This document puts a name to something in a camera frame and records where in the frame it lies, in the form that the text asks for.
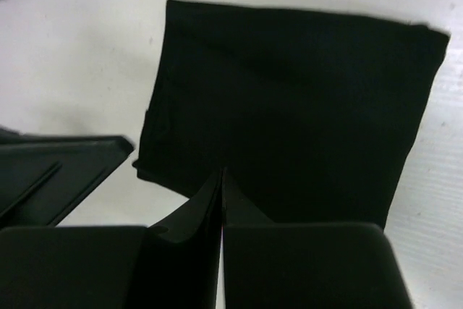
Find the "black tank top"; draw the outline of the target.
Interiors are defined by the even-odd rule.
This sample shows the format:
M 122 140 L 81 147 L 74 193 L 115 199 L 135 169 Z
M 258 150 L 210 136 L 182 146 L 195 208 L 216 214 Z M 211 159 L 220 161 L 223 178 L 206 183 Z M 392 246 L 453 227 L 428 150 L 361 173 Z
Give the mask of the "black tank top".
M 385 227 L 449 39 L 374 17 L 168 0 L 137 175 L 192 197 L 226 169 L 273 221 Z

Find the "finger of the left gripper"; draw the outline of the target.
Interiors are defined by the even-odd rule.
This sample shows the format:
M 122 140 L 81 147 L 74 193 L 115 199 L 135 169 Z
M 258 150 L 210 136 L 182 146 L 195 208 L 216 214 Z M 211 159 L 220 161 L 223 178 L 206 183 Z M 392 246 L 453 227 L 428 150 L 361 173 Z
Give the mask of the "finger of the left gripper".
M 1 227 L 57 225 L 134 149 L 121 135 L 2 135 Z

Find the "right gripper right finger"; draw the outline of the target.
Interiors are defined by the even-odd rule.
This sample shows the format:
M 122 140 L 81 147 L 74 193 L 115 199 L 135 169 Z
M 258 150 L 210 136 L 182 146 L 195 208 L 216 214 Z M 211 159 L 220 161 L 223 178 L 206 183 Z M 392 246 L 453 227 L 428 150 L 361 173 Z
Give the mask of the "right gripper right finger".
M 366 223 L 278 224 L 222 177 L 227 308 L 411 308 L 393 249 Z

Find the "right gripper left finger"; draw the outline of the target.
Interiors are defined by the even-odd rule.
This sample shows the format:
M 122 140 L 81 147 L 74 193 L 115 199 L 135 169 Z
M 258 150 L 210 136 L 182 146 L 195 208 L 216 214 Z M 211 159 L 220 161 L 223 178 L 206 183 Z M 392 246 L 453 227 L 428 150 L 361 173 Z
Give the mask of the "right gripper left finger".
M 1 232 L 3 308 L 214 308 L 221 173 L 151 227 Z

